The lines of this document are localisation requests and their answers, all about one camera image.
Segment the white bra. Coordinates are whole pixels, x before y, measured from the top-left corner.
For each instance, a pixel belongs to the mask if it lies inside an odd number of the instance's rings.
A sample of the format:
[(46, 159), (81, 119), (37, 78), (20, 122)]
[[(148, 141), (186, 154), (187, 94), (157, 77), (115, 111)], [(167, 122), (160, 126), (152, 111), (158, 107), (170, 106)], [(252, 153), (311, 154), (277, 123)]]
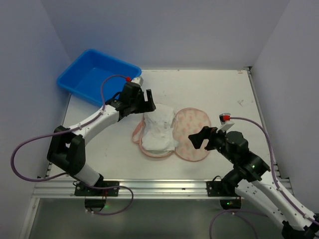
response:
[(178, 143), (173, 138), (175, 112), (170, 106), (155, 104), (153, 112), (144, 113), (142, 147), (147, 151), (174, 151)]

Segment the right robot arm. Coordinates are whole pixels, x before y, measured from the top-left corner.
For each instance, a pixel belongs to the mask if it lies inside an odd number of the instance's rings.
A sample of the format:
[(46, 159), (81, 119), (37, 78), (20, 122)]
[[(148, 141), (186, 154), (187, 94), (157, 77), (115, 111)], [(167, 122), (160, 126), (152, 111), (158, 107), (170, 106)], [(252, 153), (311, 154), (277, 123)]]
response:
[(242, 133), (205, 126), (188, 138), (196, 149), (207, 140), (207, 151), (217, 150), (233, 164), (233, 169), (221, 181), (207, 182), (208, 187), (229, 196), (243, 197), (275, 222), (286, 239), (316, 237), (319, 216), (298, 202), (272, 174), (268, 164), (250, 151)]

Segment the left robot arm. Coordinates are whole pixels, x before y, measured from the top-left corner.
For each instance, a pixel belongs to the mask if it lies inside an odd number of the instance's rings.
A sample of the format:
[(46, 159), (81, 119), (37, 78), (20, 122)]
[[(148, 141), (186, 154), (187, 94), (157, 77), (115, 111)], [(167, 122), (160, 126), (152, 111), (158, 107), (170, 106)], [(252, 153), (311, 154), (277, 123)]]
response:
[(156, 106), (152, 91), (142, 91), (138, 83), (127, 82), (122, 91), (104, 102), (98, 111), (85, 120), (55, 129), (47, 153), (50, 163), (86, 186), (98, 187), (103, 176), (86, 162), (86, 145), (107, 127), (130, 114), (153, 112)]

